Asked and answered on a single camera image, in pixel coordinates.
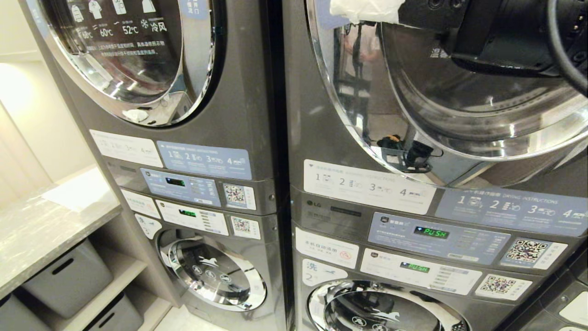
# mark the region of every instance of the logo on washer door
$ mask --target logo on washer door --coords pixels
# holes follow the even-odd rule
[[[390,322],[399,322],[398,317],[400,317],[400,313],[397,312],[391,312],[391,313],[385,313],[381,310],[377,310],[377,309],[373,309],[374,311],[376,311],[376,313],[372,313],[372,315],[377,316],[377,317],[381,317],[385,320],[389,320]]]

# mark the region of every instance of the clothing icon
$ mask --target clothing icon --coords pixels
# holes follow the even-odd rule
[[[94,15],[94,19],[101,19],[102,18],[102,13],[101,13],[102,7],[100,7],[100,4],[98,3],[98,1],[90,0],[90,3],[88,4],[88,9],[92,13],[92,15]]]
[[[123,0],[112,0],[112,4],[117,15],[126,14],[126,7]]]
[[[72,6],[72,16],[73,20],[77,23],[83,22],[82,12],[79,10],[79,7],[76,5]]]
[[[151,0],[143,0],[143,12],[155,12],[155,6]]]

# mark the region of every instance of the dryer door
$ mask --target dryer door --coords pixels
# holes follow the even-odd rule
[[[220,70],[218,1],[211,8],[204,0],[28,4],[64,71],[123,120],[161,127],[187,119]]]
[[[563,79],[471,72],[432,31],[351,24],[329,2],[306,1],[323,83],[347,132],[388,171],[443,187],[507,186],[586,148],[588,100]]]
[[[265,283],[251,264],[226,246],[206,237],[177,239],[168,230],[159,240],[160,253],[188,290],[209,304],[232,312],[259,307]]]
[[[364,280],[340,280],[315,289],[310,317],[324,331],[467,331],[466,322],[431,297]]]

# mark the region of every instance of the marble countertop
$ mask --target marble countertop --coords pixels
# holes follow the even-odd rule
[[[104,184],[102,174],[95,168],[82,176]],[[34,192],[0,210],[0,298],[122,210],[109,188],[100,196],[92,196],[79,212],[42,197],[56,187]],[[92,187],[84,190],[91,195]]]

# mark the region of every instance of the qr code sticker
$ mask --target qr code sticker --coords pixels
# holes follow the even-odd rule
[[[245,191],[242,186],[225,184],[226,199],[230,203],[245,204]]]
[[[517,281],[515,279],[488,276],[482,284],[482,286],[480,287],[480,291],[497,294],[506,294],[516,283]]]
[[[533,240],[518,239],[506,252],[506,258],[523,262],[537,262],[537,259],[547,249],[546,243],[538,243]]]

